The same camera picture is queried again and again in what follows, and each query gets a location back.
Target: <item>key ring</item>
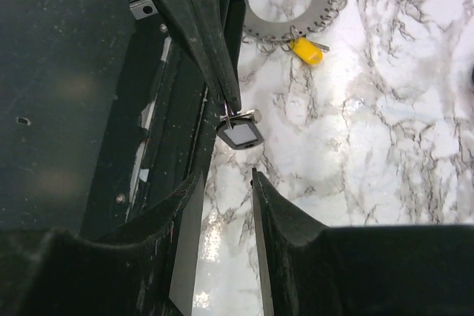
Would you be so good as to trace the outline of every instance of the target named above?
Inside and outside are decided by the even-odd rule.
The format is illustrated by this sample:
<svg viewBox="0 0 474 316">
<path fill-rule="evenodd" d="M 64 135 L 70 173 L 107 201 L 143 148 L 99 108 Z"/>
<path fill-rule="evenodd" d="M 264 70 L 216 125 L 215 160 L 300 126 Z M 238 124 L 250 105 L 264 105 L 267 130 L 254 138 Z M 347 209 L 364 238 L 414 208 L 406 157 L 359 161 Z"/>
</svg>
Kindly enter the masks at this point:
<svg viewBox="0 0 474 316">
<path fill-rule="evenodd" d="M 230 123 L 230 115 L 232 114 L 232 110 L 230 109 L 229 104 L 226 101 L 224 102 L 224 110 L 225 110 L 224 119 L 225 119 L 225 122 L 227 124 L 227 128 L 229 130 L 231 130 L 232 129 L 232 124 Z"/>
</svg>

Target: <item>black key fob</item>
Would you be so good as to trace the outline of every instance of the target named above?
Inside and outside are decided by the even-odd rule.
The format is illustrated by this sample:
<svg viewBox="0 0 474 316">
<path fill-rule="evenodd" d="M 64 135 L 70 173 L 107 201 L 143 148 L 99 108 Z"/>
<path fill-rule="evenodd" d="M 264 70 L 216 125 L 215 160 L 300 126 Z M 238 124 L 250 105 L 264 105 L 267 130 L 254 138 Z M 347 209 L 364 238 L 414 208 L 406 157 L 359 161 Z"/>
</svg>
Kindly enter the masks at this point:
<svg viewBox="0 0 474 316">
<path fill-rule="evenodd" d="M 257 127 L 260 113 L 251 110 L 224 117 L 217 126 L 217 136 L 232 149 L 247 149 L 258 146 L 264 141 Z"/>
</svg>

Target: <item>yellow key tag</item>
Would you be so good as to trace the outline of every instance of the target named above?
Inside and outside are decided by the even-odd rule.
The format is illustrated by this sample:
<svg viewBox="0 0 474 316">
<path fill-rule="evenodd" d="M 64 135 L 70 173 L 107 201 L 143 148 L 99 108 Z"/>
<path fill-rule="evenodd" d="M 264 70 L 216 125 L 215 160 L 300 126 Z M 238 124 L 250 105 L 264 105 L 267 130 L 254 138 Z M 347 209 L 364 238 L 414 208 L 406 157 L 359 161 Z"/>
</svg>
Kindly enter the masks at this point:
<svg viewBox="0 0 474 316">
<path fill-rule="evenodd" d="M 318 64 L 323 59 L 323 52 L 304 37 L 291 40 L 290 48 L 308 64 Z"/>
</svg>

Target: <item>metal plate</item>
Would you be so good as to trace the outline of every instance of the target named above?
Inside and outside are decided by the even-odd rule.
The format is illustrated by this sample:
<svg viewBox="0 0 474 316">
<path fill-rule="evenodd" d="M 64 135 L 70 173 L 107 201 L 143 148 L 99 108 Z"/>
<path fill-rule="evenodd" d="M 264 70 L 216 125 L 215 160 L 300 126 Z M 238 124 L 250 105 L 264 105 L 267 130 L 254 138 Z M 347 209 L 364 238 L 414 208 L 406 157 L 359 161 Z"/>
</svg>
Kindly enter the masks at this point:
<svg viewBox="0 0 474 316">
<path fill-rule="evenodd" d="M 158 13 L 152 0 L 132 0 L 129 7 L 136 20 L 141 20 Z"/>
<path fill-rule="evenodd" d="M 1 3 L 0 230 L 77 233 L 133 17 L 126 0 Z"/>
<path fill-rule="evenodd" d="M 300 36 L 308 34 L 316 29 L 330 8 L 330 0 L 311 0 L 308 9 L 296 19 L 286 22 L 270 22 L 259 18 L 247 1 L 247 15 L 245 17 L 244 29 L 246 33 L 262 40 L 279 41 L 290 34 L 290 28 L 294 26 Z"/>
</svg>

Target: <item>marble countertop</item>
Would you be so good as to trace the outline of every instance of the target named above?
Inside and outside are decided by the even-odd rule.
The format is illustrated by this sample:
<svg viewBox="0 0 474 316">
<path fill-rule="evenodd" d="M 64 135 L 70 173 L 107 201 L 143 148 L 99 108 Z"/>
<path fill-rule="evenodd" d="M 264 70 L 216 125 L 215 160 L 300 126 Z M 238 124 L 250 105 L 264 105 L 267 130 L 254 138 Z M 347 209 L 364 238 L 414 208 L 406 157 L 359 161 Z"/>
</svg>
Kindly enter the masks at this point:
<svg viewBox="0 0 474 316">
<path fill-rule="evenodd" d="M 252 6 L 281 21 L 307 4 Z M 473 0 L 348 0 L 309 37 L 331 47 L 314 67 L 242 44 L 244 109 L 266 141 L 216 143 L 193 315 L 263 315 L 253 167 L 328 226 L 473 222 L 473 14 Z"/>
</svg>

